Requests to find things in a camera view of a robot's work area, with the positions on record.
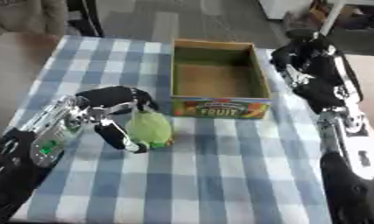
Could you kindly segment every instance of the black robotic glove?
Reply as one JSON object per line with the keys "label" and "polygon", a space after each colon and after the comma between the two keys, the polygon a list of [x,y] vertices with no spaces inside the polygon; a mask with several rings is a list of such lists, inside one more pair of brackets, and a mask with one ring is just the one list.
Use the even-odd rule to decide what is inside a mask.
{"label": "black robotic glove", "polygon": [[[123,103],[133,102],[137,104],[140,111],[145,111],[145,106],[153,110],[159,110],[158,104],[148,93],[136,88],[123,86],[106,87],[81,92],[76,96],[82,96],[87,99],[88,105],[93,109],[109,109]],[[131,108],[121,107],[109,115],[120,115],[130,112]],[[126,130],[113,120],[102,119],[94,129],[108,144],[118,150],[128,150],[134,153],[144,153],[149,150],[147,145],[133,143],[127,136]]]}
{"label": "black robotic glove", "polygon": [[335,56],[342,58],[347,75],[356,87],[360,100],[363,99],[356,75],[343,52],[335,49],[325,36],[311,30],[292,30],[286,35],[291,41],[272,53],[272,64],[280,73],[287,72],[287,66],[291,65],[297,71],[313,77],[308,84],[295,87],[293,92],[307,100],[316,114],[324,108],[342,107],[345,104],[343,99],[335,95],[335,88],[343,85],[335,65]]}
{"label": "black robotic glove", "polygon": [[[152,99],[152,97],[145,91],[137,88],[123,86],[105,87],[81,92],[76,96],[82,96],[88,99],[88,104],[91,108],[103,107],[107,109],[118,104],[134,102],[136,100],[138,109],[141,111],[144,110],[144,105],[150,107],[151,109],[159,110],[158,104]],[[117,111],[115,115],[130,112],[131,109],[129,108],[123,111]]]}
{"label": "black robotic glove", "polygon": [[62,158],[63,154],[50,167],[35,165],[27,150],[34,139],[33,132],[18,129],[0,138],[0,223],[12,217]]}

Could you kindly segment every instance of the open box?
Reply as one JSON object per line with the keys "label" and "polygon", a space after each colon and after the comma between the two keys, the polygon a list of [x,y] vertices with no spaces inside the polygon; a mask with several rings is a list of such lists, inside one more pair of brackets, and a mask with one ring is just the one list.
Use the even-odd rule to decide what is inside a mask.
{"label": "open box", "polygon": [[252,43],[174,41],[175,116],[262,118],[270,89]]}

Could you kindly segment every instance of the floor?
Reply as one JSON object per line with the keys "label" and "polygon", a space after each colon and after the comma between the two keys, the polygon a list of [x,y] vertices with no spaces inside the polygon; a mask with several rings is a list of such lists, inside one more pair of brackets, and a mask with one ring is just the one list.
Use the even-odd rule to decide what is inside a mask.
{"label": "floor", "polygon": [[283,45],[280,25],[268,22],[258,0],[102,0],[108,37],[170,43],[174,38]]}

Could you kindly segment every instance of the robotic hand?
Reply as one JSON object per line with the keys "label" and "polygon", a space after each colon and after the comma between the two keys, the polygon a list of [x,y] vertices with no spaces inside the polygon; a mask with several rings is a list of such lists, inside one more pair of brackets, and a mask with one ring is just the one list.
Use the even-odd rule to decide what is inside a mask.
{"label": "robotic hand", "polygon": [[318,32],[294,30],[272,53],[293,92],[319,114],[321,174],[333,223],[374,223],[374,130],[344,54]]}
{"label": "robotic hand", "polygon": [[63,96],[44,108],[23,127],[11,129],[0,138],[0,223],[31,197],[64,154],[64,146],[88,125],[114,148],[134,153],[147,152],[133,143],[112,115],[139,110],[158,110],[146,92],[128,87],[106,87]]}

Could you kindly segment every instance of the tablecloth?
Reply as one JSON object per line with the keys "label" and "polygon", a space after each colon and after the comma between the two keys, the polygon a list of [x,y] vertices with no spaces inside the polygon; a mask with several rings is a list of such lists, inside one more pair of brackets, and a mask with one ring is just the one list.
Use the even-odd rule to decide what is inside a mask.
{"label": "tablecloth", "polygon": [[[171,46],[66,36],[10,126],[62,95],[114,85],[141,88],[174,127],[171,147],[129,154],[87,130],[14,216],[81,223],[329,223],[320,139],[307,105],[258,49],[272,89],[262,120],[172,117]],[[125,123],[127,115],[116,118]]]}

